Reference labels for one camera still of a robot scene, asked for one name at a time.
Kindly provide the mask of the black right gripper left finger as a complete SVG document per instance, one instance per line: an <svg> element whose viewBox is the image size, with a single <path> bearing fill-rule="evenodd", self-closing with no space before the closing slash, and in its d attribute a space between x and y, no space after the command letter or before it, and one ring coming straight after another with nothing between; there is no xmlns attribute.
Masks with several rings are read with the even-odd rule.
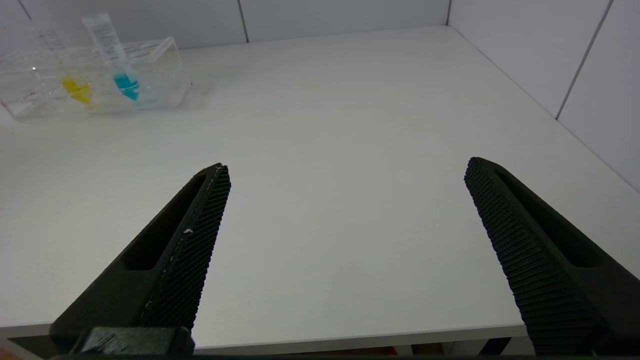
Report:
<svg viewBox="0 0 640 360"><path fill-rule="evenodd" d="M50 326L68 356L190 356L229 169L196 173Z"/></svg>

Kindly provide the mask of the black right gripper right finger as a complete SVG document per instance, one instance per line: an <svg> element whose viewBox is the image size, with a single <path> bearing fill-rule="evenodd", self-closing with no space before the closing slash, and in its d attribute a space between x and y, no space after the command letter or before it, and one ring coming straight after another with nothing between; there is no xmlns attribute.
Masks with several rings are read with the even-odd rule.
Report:
<svg viewBox="0 0 640 360"><path fill-rule="evenodd" d="M640 281L496 162L464 182L540 356L637 356Z"/></svg>

